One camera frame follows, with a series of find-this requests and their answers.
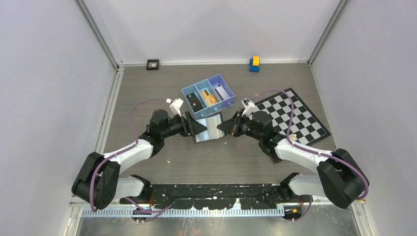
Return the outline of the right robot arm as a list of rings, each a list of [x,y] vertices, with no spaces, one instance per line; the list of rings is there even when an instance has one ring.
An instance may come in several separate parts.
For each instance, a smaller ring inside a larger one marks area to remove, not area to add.
[[[346,150],[320,150],[292,141],[273,128],[272,118],[266,112],[255,112],[251,118],[236,112],[217,128],[233,137],[246,135],[257,140],[262,152],[275,163],[291,161],[314,172],[312,176],[292,174],[281,182],[281,197],[288,202],[301,195],[312,195],[325,197],[346,209],[368,194],[369,180]]]

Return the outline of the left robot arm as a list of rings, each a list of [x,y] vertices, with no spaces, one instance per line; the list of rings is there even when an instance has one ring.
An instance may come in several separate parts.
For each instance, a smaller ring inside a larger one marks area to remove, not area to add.
[[[93,211],[106,208],[114,199],[133,197],[138,203],[146,203],[151,196],[148,180],[132,175],[120,174],[133,165],[158,154],[165,145],[165,139],[175,135],[193,137],[207,131],[207,127],[191,117],[169,117],[165,110],[156,110],[149,120],[145,132],[133,143],[113,152],[90,153],[76,179],[71,192],[90,204]]]

